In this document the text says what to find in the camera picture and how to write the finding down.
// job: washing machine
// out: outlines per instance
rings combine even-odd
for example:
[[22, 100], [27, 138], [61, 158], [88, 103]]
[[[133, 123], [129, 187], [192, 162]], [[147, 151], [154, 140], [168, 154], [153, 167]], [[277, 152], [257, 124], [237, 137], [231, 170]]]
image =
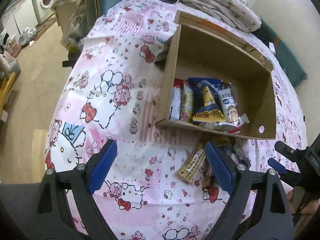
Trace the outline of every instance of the washing machine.
[[48, 19], [54, 12], [50, 9], [52, 0], [32, 0], [33, 9], [35, 10], [38, 25]]

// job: tablecloth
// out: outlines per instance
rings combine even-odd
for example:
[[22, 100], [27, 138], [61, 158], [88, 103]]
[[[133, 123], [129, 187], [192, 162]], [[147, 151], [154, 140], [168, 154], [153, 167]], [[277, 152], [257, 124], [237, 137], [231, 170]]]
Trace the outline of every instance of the tablecloth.
[[[163, 71], [153, 61], [176, 30], [177, 9], [235, 33], [272, 61], [276, 140], [293, 148], [307, 146], [297, 95], [255, 36], [180, 3], [122, 0], [82, 40], [83, 52], [54, 111], [45, 149], [46, 167], [65, 171], [86, 163], [109, 138], [116, 140], [118, 156], [93, 197], [118, 239], [205, 239], [229, 198], [219, 185], [202, 191], [201, 169], [192, 185], [176, 177], [201, 134], [155, 126]], [[274, 143], [241, 140], [251, 170], [265, 172], [268, 158], [297, 170], [274, 150]], [[77, 229], [86, 233], [71, 190], [67, 196]], [[242, 220], [250, 215], [254, 197], [253, 191]]]

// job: bedding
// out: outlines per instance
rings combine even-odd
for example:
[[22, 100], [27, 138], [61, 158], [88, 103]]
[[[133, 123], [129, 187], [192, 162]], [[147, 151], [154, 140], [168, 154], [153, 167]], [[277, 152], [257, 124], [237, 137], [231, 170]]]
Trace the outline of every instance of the bedding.
[[[276, 140], [292, 148], [307, 146], [297, 95], [276, 58], [255, 36], [181, 3], [122, 0], [82, 40], [83, 52], [57, 103], [45, 148], [46, 168], [65, 171], [86, 163], [109, 138], [116, 140], [118, 156], [93, 197], [118, 239], [205, 239], [228, 201], [217, 184], [202, 191], [202, 169], [192, 185], [176, 177], [201, 134], [155, 126], [163, 71], [154, 60], [176, 30], [177, 10], [233, 32], [271, 60]], [[274, 143], [241, 140], [250, 169], [265, 172], [268, 158], [275, 158], [297, 171], [274, 150]], [[67, 196], [77, 229], [86, 233], [71, 190]], [[250, 216], [254, 198], [251, 192], [242, 221]]]

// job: cardboard box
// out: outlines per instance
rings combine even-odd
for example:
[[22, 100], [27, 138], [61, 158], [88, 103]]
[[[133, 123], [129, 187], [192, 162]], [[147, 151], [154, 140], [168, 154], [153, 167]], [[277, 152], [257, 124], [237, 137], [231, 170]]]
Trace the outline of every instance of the cardboard box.
[[249, 53], [256, 60], [258, 60], [262, 65], [268, 68], [270, 71], [273, 70], [272, 63], [266, 57], [264, 57], [257, 49], [255, 49], [252, 45], [247, 43], [244, 39], [233, 34], [232, 32], [212, 22], [209, 22], [207, 20], [201, 19], [197, 16], [194, 16], [192, 14], [182, 12], [182, 11], [177, 11], [177, 14], [174, 18], [174, 22], [177, 24], [189, 24], [192, 26], [199, 27], [203, 30], [209, 31], [210, 33], [213, 33], [225, 39], [226, 41], [230, 41], [232, 44], [238, 46], [240, 49]]
[[[246, 113], [250, 120], [240, 133], [231, 136], [275, 139], [276, 104], [270, 72], [253, 56], [212, 31], [179, 25], [173, 35], [165, 65], [156, 125], [225, 134], [183, 121], [167, 120], [174, 78], [221, 78], [232, 83], [239, 115]], [[264, 127], [262, 133], [259, 132], [261, 126]]]

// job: screw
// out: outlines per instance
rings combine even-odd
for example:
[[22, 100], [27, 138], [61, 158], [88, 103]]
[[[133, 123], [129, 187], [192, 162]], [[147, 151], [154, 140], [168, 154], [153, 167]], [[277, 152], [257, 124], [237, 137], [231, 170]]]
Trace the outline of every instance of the screw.
[[237, 165], [238, 170], [240, 171], [244, 171], [245, 170], [245, 166], [243, 164], [238, 164]]
[[48, 175], [51, 175], [53, 173], [54, 169], [47, 169], [47, 171], [45, 172]]
[[270, 170], [269, 170], [269, 173], [270, 173], [271, 175], [276, 175], [276, 174], [277, 174], [274, 169], [270, 169]]
[[84, 168], [85, 168], [85, 164], [83, 164], [83, 163], [80, 163], [80, 164], [77, 165], [77, 170], [78, 171], [82, 171], [82, 170], [84, 170]]

